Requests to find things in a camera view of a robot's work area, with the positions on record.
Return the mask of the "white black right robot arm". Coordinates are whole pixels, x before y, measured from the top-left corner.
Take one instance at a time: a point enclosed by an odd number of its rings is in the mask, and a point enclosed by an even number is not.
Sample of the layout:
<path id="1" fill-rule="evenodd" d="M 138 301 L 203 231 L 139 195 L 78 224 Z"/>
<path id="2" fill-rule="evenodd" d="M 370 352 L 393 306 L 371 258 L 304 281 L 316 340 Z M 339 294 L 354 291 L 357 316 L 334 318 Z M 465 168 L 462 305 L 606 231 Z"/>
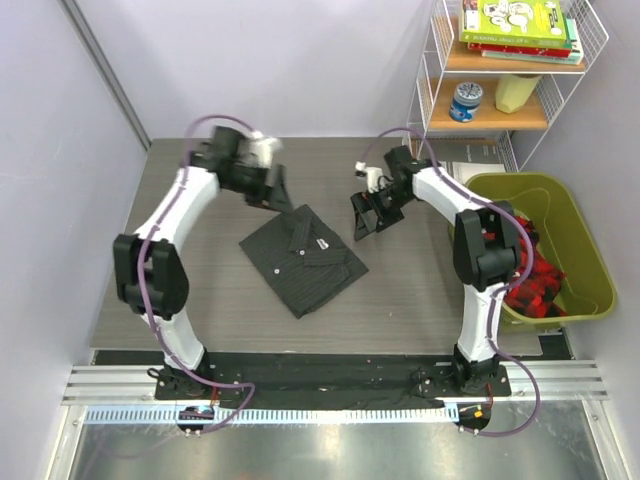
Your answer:
<path id="1" fill-rule="evenodd" d="M 463 321 L 454 346 L 451 380 L 472 395 L 497 378 L 502 354 L 496 341 L 500 309 L 521 265 L 526 231 L 506 203 L 478 196 L 433 160 L 417 160 L 408 147 L 394 147 L 381 169 L 359 161 L 355 174 L 366 182 L 350 201 L 357 241 L 403 219 L 412 200 L 431 205 L 453 227 L 453 266 L 464 286 Z"/>

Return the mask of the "grey pinstriped long sleeve shirt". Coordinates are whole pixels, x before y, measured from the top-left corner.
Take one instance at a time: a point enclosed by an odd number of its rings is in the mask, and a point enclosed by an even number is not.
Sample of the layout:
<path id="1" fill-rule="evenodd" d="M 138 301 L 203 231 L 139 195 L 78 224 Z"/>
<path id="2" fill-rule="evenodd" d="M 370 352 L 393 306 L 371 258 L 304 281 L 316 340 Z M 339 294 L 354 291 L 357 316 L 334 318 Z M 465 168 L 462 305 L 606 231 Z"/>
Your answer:
<path id="1" fill-rule="evenodd" d="M 368 273 L 363 261 L 308 205 L 272 218 L 240 247 L 297 319 Z"/>

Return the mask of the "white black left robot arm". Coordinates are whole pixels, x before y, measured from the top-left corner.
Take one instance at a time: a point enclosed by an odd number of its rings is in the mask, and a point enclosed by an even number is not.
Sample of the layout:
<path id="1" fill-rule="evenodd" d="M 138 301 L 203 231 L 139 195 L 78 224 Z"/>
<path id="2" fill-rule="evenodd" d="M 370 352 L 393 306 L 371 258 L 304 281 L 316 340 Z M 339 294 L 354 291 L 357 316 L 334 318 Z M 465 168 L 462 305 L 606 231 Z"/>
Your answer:
<path id="1" fill-rule="evenodd" d="M 204 210 L 223 190 L 257 208 L 292 208 L 285 168 L 274 161 L 280 139 L 217 126 L 187 148 L 175 179 L 149 218 L 113 242 L 116 293 L 147 323 L 164 353 L 158 381 L 182 395 L 205 397 L 217 387 L 209 356 L 187 313 L 190 283 L 181 250 Z"/>

